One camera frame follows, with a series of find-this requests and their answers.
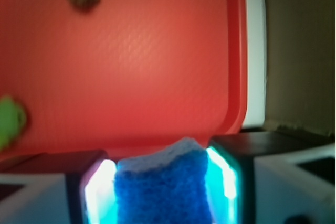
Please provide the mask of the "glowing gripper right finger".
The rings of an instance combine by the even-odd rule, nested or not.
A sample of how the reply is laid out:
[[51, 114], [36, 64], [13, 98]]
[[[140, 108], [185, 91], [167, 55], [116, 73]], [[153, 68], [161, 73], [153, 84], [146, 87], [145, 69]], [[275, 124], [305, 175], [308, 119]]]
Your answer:
[[213, 223], [335, 223], [335, 143], [251, 132], [213, 136], [206, 183]]

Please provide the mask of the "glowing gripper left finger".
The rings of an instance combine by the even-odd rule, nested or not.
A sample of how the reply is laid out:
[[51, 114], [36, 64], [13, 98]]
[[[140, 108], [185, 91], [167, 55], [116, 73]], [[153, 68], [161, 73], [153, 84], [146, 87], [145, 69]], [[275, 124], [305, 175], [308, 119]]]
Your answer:
[[116, 164], [103, 150], [1, 161], [1, 223], [117, 223]]

